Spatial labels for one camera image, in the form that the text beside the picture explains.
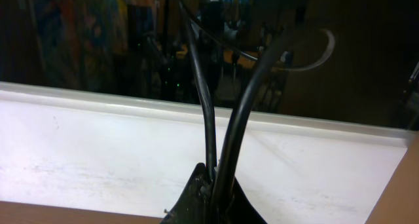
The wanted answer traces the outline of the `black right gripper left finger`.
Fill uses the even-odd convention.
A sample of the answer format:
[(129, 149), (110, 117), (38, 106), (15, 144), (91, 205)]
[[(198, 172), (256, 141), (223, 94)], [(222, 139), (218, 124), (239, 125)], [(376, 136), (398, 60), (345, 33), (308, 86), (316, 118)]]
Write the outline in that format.
[(198, 163), (173, 208), (161, 224), (208, 223), (208, 205), (211, 196), (210, 179), (204, 163)]

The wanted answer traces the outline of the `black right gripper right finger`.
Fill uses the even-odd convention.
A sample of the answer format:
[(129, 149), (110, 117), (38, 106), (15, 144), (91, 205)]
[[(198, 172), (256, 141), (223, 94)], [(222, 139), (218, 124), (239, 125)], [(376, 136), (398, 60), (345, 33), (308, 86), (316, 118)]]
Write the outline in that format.
[(232, 194), (232, 200), (225, 212), (225, 223), (266, 224), (266, 221), (247, 199), (237, 179), (234, 180)]

